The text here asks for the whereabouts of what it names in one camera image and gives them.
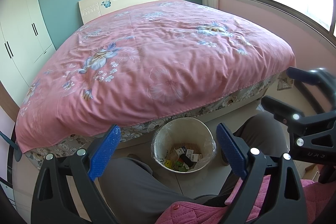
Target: metal rivet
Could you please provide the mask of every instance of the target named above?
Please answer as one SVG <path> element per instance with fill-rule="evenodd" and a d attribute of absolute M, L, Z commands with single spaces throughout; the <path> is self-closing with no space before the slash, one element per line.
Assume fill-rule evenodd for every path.
<path fill-rule="evenodd" d="M 46 160 L 52 160 L 53 157 L 54 157 L 54 155 L 51 154 L 51 153 L 49 153 L 48 155 L 45 156 L 45 159 L 46 159 Z"/>
<path fill-rule="evenodd" d="M 298 139 L 296 140 L 296 144 L 297 144 L 298 146 L 302 146 L 304 143 L 305 143 L 304 140 L 302 140 L 301 138 L 298 138 Z"/>
<path fill-rule="evenodd" d="M 77 150 L 77 155 L 78 156 L 84 156 L 86 154 L 86 150 L 85 149 L 79 149 L 79 150 Z"/>
<path fill-rule="evenodd" d="M 298 119 L 300 119 L 300 115 L 299 114 L 293 114 L 293 119 L 294 120 L 298 120 Z"/>
<path fill-rule="evenodd" d="M 290 160 L 292 157 L 291 157 L 290 154 L 285 153 L 285 154 L 283 155 L 283 158 L 284 158 L 285 160 Z"/>
<path fill-rule="evenodd" d="M 253 155 L 259 155 L 259 153 L 260 153 L 259 149 L 258 149 L 258 148 L 255 148 L 255 147 L 251 148 L 250 151 L 251 151 L 251 153 L 252 153 Z"/>

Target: pink quilted fabric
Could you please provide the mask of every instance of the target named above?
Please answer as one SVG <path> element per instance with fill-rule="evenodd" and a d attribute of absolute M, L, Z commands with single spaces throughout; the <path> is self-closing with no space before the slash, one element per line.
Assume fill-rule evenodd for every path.
<path fill-rule="evenodd" d="M 247 219 L 248 221 L 259 215 L 267 192 L 269 179 L 270 176 L 264 177 L 258 198 Z M 322 212 L 335 192 L 336 182 L 321 184 L 312 180 L 301 180 L 301 183 L 306 197 L 308 224 L 311 224 Z M 231 196 L 226 200 L 226 205 L 231 205 L 241 184 L 242 180 L 239 180 Z M 176 202 L 164 211 L 155 224 L 217 224 L 227 209 L 228 207 L 215 208 L 189 202 Z"/>

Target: black door handle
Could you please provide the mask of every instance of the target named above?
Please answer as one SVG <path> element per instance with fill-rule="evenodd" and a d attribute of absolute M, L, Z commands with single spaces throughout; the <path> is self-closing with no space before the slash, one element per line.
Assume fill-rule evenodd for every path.
<path fill-rule="evenodd" d="M 7 45 L 6 45 L 6 43 L 5 43 L 5 47 L 6 47 L 6 50 L 7 50 L 7 52 L 8 52 L 9 57 L 12 59 L 12 57 L 11 57 L 11 55 L 9 54 L 9 51 L 8 51 L 8 49 L 7 49 Z"/>
<path fill-rule="evenodd" d="M 33 24 L 34 24 L 34 28 L 35 28 L 35 31 L 36 31 L 37 35 L 39 35 L 39 33 L 37 32 L 37 29 L 36 29 L 35 23 L 33 23 Z"/>
<path fill-rule="evenodd" d="M 33 27 L 33 30 L 34 30 L 34 34 L 35 34 L 35 36 L 37 36 L 37 34 L 36 34 L 36 32 L 35 32 L 35 29 L 34 29 L 34 26 L 33 26 L 33 24 L 31 24 L 31 26 Z"/>
<path fill-rule="evenodd" d="M 12 53 L 12 50 L 11 50 L 11 47 L 9 46 L 9 43 L 8 43 L 8 41 L 7 41 L 7 45 L 8 45 L 9 51 L 10 51 L 10 52 L 11 52 L 11 54 L 12 54 L 12 57 L 14 57 L 14 55 L 13 55 L 13 53 Z"/>

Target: white wardrobe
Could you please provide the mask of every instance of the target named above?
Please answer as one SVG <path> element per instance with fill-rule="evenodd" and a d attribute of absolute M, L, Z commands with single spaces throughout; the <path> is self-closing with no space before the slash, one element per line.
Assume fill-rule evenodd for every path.
<path fill-rule="evenodd" d="M 18 106 L 55 51 L 38 0 L 0 0 L 0 81 Z"/>

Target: trash can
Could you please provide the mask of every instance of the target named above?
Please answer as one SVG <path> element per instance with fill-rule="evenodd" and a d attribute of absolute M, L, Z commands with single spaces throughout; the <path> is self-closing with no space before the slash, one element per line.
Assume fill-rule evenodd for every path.
<path fill-rule="evenodd" d="M 164 165 L 172 147 L 177 143 L 193 143 L 198 145 L 202 158 L 192 170 L 180 172 Z M 216 143 L 210 130 L 195 118 L 178 118 L 165 124 L 154 134 L 151 145 L 152 157 L 163 168 L 179 174 L 193 173 L 204 168 L 216 155 Z"/>

